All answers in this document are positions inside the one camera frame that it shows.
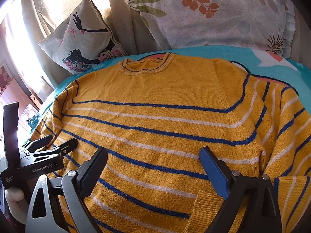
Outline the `person's left hand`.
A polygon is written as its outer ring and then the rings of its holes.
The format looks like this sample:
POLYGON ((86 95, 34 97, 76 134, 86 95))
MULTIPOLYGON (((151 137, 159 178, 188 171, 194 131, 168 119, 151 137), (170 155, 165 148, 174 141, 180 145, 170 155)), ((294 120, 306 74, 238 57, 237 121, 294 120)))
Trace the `person's left hand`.
POLYGON ((20 223, 26 224, 28 203, 23 191, 17 187, 5 190, 5 198, 11 215, 20 223))

